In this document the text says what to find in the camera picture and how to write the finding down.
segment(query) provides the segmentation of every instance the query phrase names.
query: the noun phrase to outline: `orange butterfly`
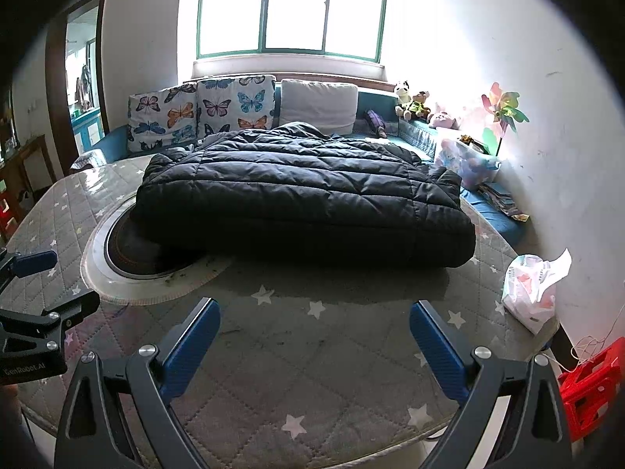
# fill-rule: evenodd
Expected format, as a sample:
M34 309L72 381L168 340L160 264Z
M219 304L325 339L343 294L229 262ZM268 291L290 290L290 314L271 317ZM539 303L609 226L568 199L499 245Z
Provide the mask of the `orange butterfly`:
M258 118L254 123L248 122L247 120L242 120L239 118L239 128L241 130L245 129L259 129L261 131L267 130L267 116L263 116L262 118Z
M170 117L170 119L167 120L168 129L176 125L176 122L182 118L193 118L193 102L187 102L184 107L180 106L180 109L170 109L167 116Z

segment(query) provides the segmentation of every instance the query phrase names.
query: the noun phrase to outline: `green window frame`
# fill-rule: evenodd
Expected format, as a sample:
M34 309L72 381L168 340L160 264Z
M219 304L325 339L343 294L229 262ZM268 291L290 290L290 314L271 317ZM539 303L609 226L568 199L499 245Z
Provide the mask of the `green window frame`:
M327 35L327 21L330 10L331 0L326 0L326 16L324 20L323 26L323 41L321 49L291 49L291 48L268 48L266 46L266 35L267 35L267 20L268 20L268 11L269 11L269 0L261 0L261 8L260 8L260 28L258 34L258 48L251 50L237 50L237 51L224 51L218 53L211 54L200 54L200 26L202 24L202 2L204 0L198 1L198 25L197 25L197 35L196 35L196 53L198 60L204 58L218 58L222 56L231 56L231 55L240 55L240 54L276 54L276 53L289 53L289 54L314 54L319 56L333 56L339 58L346 58L352 60L361 60L365 62L380 62L380 55L382 53L382 38L384 36L384 19L386 16L386 0L382 0L382 5L380 6L380 17L377 28L377 44L376 44L376 55L375 58L365 58L362 56L353 56L349 54L340 54L340 53L332 53L326 52L326 35Z

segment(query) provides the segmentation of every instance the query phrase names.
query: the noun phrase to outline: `silver screw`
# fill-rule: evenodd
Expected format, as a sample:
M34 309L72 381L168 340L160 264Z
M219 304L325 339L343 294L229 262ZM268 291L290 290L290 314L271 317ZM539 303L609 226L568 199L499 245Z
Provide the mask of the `silver screw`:
M473 352L478 358L481 358L482 360L488 360L493 355L491 350L488 347L484 346L476 347L475 351Z
M89 362L92 362L95 357L96 357L96 354L93 351L89 351L87 354L83 354L80 357L80 361L83 363L89 363Z
M145 346L141 346L139 348L139 355L147 358L148 356L152 356L156 352L156 347L152 344L146 344Z
M536 362L536 365L540 365L540 366L547 366L547 365L549 365L549 360L547 359L547 357L544 354L537 354L534 357L534 361Z

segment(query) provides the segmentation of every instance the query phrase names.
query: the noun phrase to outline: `white cushion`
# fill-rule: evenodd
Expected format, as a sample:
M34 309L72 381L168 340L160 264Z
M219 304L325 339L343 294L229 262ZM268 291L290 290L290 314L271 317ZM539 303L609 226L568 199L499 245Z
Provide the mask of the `white cushion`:
M239 129L270 129L275 96L276 78L272 75L199 81L199 137Z
M358 106L355 84L283 79L280 98L281 125L310 123L327 136L351 134L354 128Z
M128 151L157 150L197 139L195 83L128 99Z

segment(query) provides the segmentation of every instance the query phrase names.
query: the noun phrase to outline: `stack of papers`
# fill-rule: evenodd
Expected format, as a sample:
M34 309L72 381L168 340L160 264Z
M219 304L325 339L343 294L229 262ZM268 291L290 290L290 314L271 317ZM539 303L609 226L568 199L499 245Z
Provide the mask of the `stack of papers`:
M521 213L521 210L517 208L512 194L498 183L482 183L477 186L477 191L483 194L495 208L514 220L527 222L529 219L529 215Z

